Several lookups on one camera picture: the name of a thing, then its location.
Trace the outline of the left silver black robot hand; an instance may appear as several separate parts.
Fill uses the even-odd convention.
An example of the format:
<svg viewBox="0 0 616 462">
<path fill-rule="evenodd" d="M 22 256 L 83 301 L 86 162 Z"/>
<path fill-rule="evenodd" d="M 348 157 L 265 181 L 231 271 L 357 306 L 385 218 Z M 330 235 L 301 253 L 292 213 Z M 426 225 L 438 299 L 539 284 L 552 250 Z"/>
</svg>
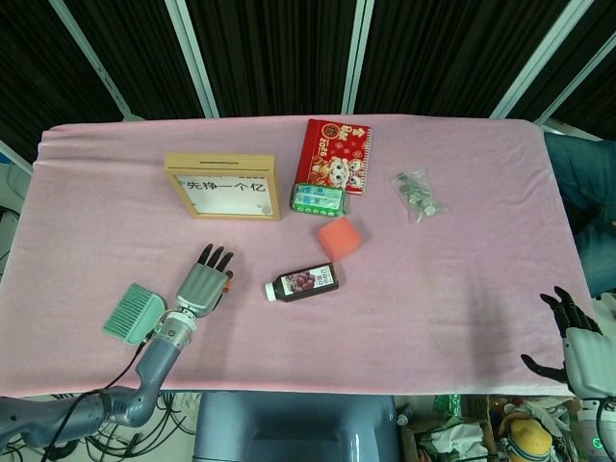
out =
<svg viewBox="0 0 616 462">
<path fill-rule="evenodd" d="M 233 257 L 234 253 L 224 246 L 207 244 L 177 290 L 177 308 L 198 319 L 209 316 L 233 278 L 233 271 L 228 268 Z"/>
</svg>

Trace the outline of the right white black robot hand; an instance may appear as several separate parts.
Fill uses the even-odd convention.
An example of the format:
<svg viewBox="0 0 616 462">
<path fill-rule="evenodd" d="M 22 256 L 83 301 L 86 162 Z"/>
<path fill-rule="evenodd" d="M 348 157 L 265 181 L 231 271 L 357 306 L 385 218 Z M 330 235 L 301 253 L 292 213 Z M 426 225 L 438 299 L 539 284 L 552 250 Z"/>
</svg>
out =
<svg viewBox="0 0 616 462">
<path fill-rule="evenodd" d="M 577 398 L 616 399 L 616 340 L 605 336 L 567 291 L 556 286 L 554 292 L 540 298 L 552 310 L 563 348 L 563 366 L 542 366 L 527 354 L 521 356 L 523 363 L 535 374 L 565 384 Z"/>
</svg>

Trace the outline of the mint green hand brush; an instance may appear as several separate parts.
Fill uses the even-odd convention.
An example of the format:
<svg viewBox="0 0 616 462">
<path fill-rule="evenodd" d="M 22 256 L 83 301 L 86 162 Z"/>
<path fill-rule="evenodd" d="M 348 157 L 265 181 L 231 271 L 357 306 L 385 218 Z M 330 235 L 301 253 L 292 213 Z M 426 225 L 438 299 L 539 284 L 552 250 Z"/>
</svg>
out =
<svg viewBox="0 0 616 462">
<path fill-rule="evenodd" d="M 139 284 L 131 284 L 107 318 L 102 330 L 123 343 L 138 346 L 159 323 L 166 303 Z"/>
</svg>

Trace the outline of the yellow plush toy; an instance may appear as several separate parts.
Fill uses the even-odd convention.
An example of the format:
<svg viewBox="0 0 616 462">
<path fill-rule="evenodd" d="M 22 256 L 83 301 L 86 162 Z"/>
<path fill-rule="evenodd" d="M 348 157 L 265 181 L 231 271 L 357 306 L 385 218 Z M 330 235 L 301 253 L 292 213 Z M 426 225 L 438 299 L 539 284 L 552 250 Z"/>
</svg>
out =
<svg viewBox="0 0 616 462">
<path fill-rule="evenodd" d="M 510 462 L 550 462 L 552 436 L 535 420 L 514 420 L 507 441 Z"/>
</svg>

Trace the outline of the dark juice bottle white cap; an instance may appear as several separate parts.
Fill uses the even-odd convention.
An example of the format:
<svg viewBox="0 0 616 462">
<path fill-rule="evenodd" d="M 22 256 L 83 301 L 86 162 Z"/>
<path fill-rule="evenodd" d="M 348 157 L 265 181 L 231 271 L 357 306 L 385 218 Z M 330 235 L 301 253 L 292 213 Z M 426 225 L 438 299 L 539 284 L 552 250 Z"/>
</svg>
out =
<svg viewBox="0 0 616 462">
<path fill-rule="evenodd" d="M 278 275 L 265 285 L 268 301 L 291 302 L 335 291 L 339 280 L 332 262 Z"/>
</svg>

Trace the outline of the green tissue pack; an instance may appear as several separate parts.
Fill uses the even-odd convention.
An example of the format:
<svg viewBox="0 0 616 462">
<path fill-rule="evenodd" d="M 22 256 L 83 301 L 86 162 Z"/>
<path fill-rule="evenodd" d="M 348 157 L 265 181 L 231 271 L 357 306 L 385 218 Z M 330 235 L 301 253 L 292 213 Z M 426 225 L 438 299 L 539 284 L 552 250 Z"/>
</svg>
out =
<svg viewBox="0 0 616 462">
<path fill-rule="evenodd" d="M 298 213 L 336 218 L 347 213 L 346 201 L 343 189 L 299 183 L 294 187 L 291 208 Z"/>
</svg>

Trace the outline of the orange foam cube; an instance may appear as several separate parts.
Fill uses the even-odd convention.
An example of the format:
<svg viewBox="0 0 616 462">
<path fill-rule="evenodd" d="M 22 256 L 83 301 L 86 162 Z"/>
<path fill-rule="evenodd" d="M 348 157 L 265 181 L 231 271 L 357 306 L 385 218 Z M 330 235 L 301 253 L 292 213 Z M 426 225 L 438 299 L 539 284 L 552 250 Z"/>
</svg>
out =
<svg viewBox="0 0 616 462">
<path fill-rule="evenodd" d="M 338 218 L 324 226 L 317 233 L 318 241 L 331 261 L 340 261 L 356 251 L 361 236 L 347 218 Z"/>
</svg>

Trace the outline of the person leg in jeans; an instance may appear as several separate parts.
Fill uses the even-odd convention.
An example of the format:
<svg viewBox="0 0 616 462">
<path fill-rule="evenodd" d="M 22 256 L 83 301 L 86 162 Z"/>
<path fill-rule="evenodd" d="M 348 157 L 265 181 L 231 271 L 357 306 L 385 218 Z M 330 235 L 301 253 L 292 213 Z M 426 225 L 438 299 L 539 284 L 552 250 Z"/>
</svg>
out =
<svg viewBox="0 0 616 462">
<path fill-rule="evenodd" d="M 616 141 L 544 140 L 590 295 L 616 291 Z"/>
</svg>

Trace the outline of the blue grey robot torso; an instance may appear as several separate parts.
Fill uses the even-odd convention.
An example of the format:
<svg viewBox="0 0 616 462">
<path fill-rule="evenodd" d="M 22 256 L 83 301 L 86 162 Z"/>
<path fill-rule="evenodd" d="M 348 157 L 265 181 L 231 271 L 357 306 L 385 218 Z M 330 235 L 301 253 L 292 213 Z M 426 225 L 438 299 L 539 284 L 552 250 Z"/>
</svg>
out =
<svg viewBox="0 0 616 462">
<path fill-rule="evenodd" d="M 201 395 L 192 462 L 400 462 L 391 396 Z"/>
</svg>

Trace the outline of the pink tablecloth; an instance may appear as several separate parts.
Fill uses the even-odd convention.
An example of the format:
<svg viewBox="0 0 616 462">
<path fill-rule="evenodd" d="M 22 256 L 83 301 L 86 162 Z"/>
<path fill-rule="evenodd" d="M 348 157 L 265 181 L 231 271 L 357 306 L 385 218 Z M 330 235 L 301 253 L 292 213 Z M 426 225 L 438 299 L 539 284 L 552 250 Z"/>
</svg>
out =
<svg viewBox="0 0 616 462">
<path fill-rule="evenodd" d="M 366 191 L 349 201 L 359 249 L 336 291 L 270 302 L 278 274 L 325 261 L 323 219 L 192 218 L 164 172 L 171 152 L 271 154 L 283 199 L 303 116 L 57 126 L 38 159 L 0 281 L 0 395 L 108 383 L 134 350 L 103 324 L 140 283 L 173 302 L 207 244 L 234 253 L 234 278 L 198 323 L 166 386 L 378 393 L 559 395 L 522 354 L 558 366 L 540 294 L 592 306 L 542 131 L 514 119 L 364 115 Z M 449 209 L 415 222 L 391 180 L 425 169 Z"/>
</svg>

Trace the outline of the red printed packet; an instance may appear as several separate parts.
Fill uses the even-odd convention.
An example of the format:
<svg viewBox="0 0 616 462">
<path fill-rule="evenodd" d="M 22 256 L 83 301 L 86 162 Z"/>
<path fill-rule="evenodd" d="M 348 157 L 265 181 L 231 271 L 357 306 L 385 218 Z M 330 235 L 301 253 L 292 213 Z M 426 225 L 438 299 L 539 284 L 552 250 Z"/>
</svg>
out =
<svg viewBox="0 0 616 462">
<path fill-rule="evenodd" d="M 370 126 L 310 118 L 295 182 L 362 195 L 367 185 L 371 147 Z"/>
</svg>

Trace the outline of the clear bag of coins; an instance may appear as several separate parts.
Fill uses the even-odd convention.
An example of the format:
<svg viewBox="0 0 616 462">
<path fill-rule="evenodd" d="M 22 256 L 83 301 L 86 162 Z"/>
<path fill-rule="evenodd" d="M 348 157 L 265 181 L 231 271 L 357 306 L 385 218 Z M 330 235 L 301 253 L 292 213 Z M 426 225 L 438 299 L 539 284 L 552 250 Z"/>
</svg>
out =
<svg viewBox="0 0 616 462">
<path fill-rule="evenodd" d="M 391 184 L 412 221 L 419 223 L 442 215 L 449 209 L 435 196 L 425 169 L 399 172 Z"/>
</svg>

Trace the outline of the wooden framed money box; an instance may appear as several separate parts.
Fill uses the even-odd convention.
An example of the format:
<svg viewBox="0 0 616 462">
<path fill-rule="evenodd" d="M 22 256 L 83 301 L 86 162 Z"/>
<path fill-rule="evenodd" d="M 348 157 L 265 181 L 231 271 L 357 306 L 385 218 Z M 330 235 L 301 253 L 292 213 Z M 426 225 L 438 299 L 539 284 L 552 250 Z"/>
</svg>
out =
<svg viewBox="0 0 616 462">
<path fill-rule="evenodd" d="M 275 157 L 261 154 L 167 155 L 164 171 L 194 218 L 281 219 Z M 272 215 L 261 212 L 272 208 Z"/>
</svg>

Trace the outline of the white partition frame post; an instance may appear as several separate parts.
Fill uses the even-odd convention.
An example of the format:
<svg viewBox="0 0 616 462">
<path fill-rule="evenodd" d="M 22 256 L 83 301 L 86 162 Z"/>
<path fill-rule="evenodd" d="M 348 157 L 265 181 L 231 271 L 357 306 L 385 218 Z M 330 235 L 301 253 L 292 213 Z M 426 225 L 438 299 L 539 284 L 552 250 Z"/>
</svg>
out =
<svg viewBox="0 0 616 462">
<path fill-rule="evenodd" d="M 193 27 L 187 0 L 165 0 L 165 4 L 201 110 L 207 118 L 219 118 L 218 105 Z"/>
<path fill-rule="evenodd" d="M 64 0 L 47 0 L 58 18 L 61 20 L 68 33 L 71 35 L 72 39 L 75 41 L 78 48 L 81 50 L 93 71 L 112 97 L 113 101 L 119 112 L 122 115 L 123 121 L 144 121 L 144 118 L 135 115 L 126 99 L 118 89 L 116 83 L 114 82 L 111 74 L 106 69 L 105 65 L 103 65 L 102 61 L 92 48 L 89 40 L 84 34 L 82 28 L 78 24 L 77 20 L 69 10 Z"/>
<path fill-rule="evenodd" d="M 575 29 L 593 3 L 594 0 L 568 0 L 565 8 L 543 36 L 495 109 L 489 115 L 490 118 L 505 119 L 509 116 L 545 65 Z"/>
<path fill-rule="evenodd" d="M 554 112 L 578 89 L 587 77 L 616 48 L 616 31 L 613 32 L 592 58 L 577 73 L 573 80 L 555 97 L 553 102 L 538 116 L 535 124 L 543 126 Z"/>
<path fill-rule="evenodd" d="M 342 115 L 352 115 L 354 113 L 372 23 L 374 2 L 375 0 L 355 1 L 341 106 Z"/>
</svg>

